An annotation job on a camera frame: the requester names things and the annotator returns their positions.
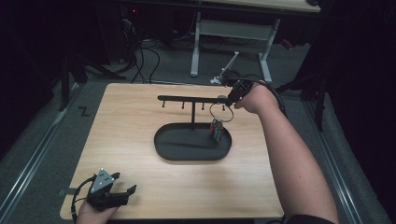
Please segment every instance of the white desk leg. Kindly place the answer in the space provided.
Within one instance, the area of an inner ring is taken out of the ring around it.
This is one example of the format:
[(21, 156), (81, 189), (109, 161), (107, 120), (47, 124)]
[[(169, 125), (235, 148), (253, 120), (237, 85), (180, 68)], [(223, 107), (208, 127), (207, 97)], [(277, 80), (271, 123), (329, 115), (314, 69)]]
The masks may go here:
[(199, 35), (201, 33), (201, 12), (197, 12), (197, 22), (195, 25), (195, 45), (194, 52), (192, 53), (191, 62), (191, 76), (198, 76), (198, 65), (199, 65)]
[(276, 19), (274, 22), (274, 26), (272, 27), (270, 35), (268, 37), (265, 52), (259, 54), (260, 64), (262, 65), (262, 74), (264, 75), (264, 80), (267, 83), (272, 83), (270, 70), (268, 69), (267, 57), (268, 57), (268, 53), (270, 52), (271, 46), (274, 42), (274, 38), (275, 38), (277, 27), (279, 26), (279, 23), (280, 23), (280, 19)]

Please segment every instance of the mug rack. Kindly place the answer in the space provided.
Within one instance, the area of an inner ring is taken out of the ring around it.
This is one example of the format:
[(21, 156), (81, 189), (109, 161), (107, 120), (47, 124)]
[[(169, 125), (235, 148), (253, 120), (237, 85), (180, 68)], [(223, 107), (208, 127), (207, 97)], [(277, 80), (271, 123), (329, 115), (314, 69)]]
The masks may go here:
[(159, 95), (158, 100), (165, 102), (191, 103), (191, 122), (168, 123), (163, 125), (154, 136), (157, 153), (169, 161), (218, 161), (227, 156), (232, 138), (226, 128), (221, 140), (217, 141), (209, 134), (210, 123), (195, 122), (196, 104), (224, 104), (226, 97), (203, 98)]

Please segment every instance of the human arm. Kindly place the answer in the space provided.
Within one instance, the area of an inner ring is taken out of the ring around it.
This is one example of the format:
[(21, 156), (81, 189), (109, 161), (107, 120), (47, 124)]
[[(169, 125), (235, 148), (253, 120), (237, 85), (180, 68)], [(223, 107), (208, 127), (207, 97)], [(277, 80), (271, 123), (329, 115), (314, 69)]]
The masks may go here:
[(303, 139), (279, 110), (275, 96), (255, 84), (235, 104), (259, 116), (265, 134), (276, 191), (286, 218), (295, 215), (322, 217), (338, 223), (329, 186)]
[(100, 212), (84, 202), (78, 211), (77, 224), (105, 224), (118, 209), (118, 207), (112, 207)]

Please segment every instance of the table top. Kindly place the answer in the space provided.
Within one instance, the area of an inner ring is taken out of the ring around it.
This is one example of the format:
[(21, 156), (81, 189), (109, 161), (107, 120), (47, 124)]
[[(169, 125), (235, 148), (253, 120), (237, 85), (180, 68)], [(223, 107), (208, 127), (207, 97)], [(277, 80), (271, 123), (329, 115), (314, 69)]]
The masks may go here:
[[(219, 161), (167, 161), (156, 152), (154, 135), (163, 125), (191, 122), (191, 103), (184, 109), (180, 102), (163, 107), (158, 95), (216, 98), (229, 92), (213, 86), (109, 84), (70, 188), (100, 168), (120, 172), (111, 192), (125, 192), (133, 185), (137, 189), (114, 219), (283, 216), (262, 126), (244, 109), (233, 110), (233, 120), (224, 123), (233, 143)], [(211, 122), (210, 105), (201, 107), (196, 106), (195, 122)], [(89, 186), (78, 198), (87, 195)], [(71, 219), (71, 201), (67, 195), (60, 212), (64, 219)]]
[(320, 12), (320, 7), (310, 6), (305, 0), (202, 0), (203, 2), (243, 5), (246, 7), (268, 7), (301, 12)]

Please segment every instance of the human hand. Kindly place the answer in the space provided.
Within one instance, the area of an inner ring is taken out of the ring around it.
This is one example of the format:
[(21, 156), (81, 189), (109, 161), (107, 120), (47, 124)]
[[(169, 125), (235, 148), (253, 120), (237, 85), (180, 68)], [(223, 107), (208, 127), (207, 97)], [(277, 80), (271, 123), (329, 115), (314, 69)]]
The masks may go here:
[(263, 110), (278, 108), (278, 102), (266, 87), (254, 83), (248, 95), (234, 105), (235, 109), (241, 107), (244, 107), (247, 112), (260, 114)]
[(118, 209), (119, 207), (113, 207), (100, 212), (84, 201), (79, 208), (77, 224), (105, 224)]

